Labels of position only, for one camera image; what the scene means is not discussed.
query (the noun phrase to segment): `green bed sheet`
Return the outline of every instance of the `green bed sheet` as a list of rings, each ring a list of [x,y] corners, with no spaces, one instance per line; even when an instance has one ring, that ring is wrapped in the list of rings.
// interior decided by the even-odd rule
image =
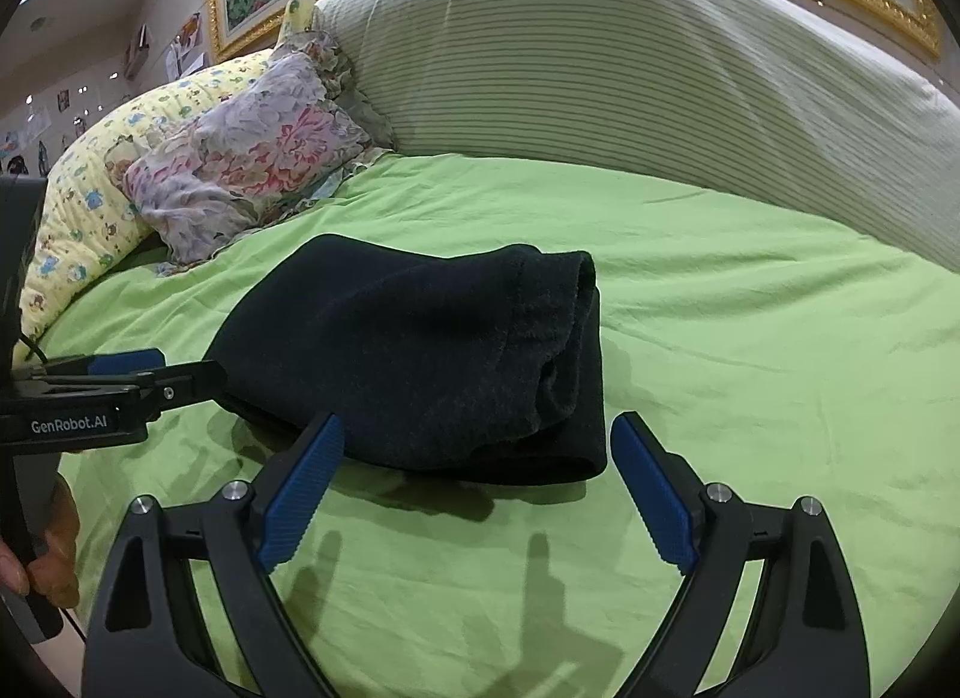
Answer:
[[[251,286],[328,231],[426,254],[517,241],[591,252],[608,420],[637,410],[669,450],[746,500],[824,501],[875,694],[928,637],[960,582],[960,276],[843,225],[654,177],[389,157],[190,272],[105,279],[45,348],[156,345],[170,363],[197,359]],[[203,500],[252,478],[269,451],[213,403],[151,433],[64,458],[83,518],[84,615],[135,495]],[[248,682],[212,580],[197,574],[224,669]],[[733,660],[757,576],[744,576],[706,682]],[[680,586],[613,466],[587,483],[512,489],[350,462],[274,581],[346,698],[611,695]]]

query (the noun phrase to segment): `black cable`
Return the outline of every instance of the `black cable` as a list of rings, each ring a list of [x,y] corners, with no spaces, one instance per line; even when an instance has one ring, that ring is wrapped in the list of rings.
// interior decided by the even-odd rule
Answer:
[[[68,621],[70,622],[70,624],[73,626],[73,629],[74,629],[75,631],[77,631],[77,634],[78,634],[78,636],[80,637],[80,640],[81,640],[83,643],[86,643],[86,637],[83,635],[83,631],[80,629],[80,625],[77,623],[77,620],[75,620],[75,619],[73,618],[73,615],[71,615],[71,613],[69,613],[69,612],[64,612],[64,616],[67,618],[67,620],[68,620]]]
[[[44,353],[42,353],[42,351],[40,350],[40,347],[39,347],[37,344],[35,344],[33,341],[31,341],[31,340],[30,340],[26,335],[24,335],[22,332],[21,332],[21,334],[20,334],[20,340],[23,341],[23,343],[25,343],[25,344],[27,345],[27,348],[28,348],[30,351],[32,351],[33,353],[35,353],[35,355],[37,355],[37,359],[40,360],[41,363],[43,363],[43,364],[45,364],[45,365],[47,364],[47,355],[44,354]]]

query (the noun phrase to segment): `folded black garment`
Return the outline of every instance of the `folded black garment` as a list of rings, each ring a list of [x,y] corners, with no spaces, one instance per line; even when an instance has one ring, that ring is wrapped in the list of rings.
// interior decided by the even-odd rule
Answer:
[[[491,484],[606,467],[600,296],[585,252],[426,257],[320,235],[230,312],[217,401],[291,438],[320,410],[347,457]]]

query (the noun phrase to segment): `black handle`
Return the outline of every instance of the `black handle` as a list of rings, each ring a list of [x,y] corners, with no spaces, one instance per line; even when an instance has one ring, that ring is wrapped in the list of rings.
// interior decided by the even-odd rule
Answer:
[[[20,563],[46,552],[44,530],[50,519],[59,454],[0,456],[0,538]],[[31,589],[26,598],[5,592],[13,618],[30,643],[59,636],[64,616]]]

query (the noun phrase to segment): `metal screw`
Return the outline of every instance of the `metal screw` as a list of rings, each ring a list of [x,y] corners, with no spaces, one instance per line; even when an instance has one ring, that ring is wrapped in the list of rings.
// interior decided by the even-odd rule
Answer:
[[[803,509],[805,514],[817,516],[824,510],[824,505],[815,497],[802,497],[800,499],[800,508]]]
[[[146,514],[147,511],[154,508],[155,502],[152,495],[138,495],[138,497],[133,498],[133,503],[130,504],[131,514]]]
[[[726,484],[707,484],[707,497],[714,503],[726,503],[733,497],[733,490]]]
[[[224,484],[224,489],[220,490],[220,495],[226,497],[227,500],[240,500],[240,498],[246,497],[247,490],[250,490],[250,485],[247,482],[229,481]]]

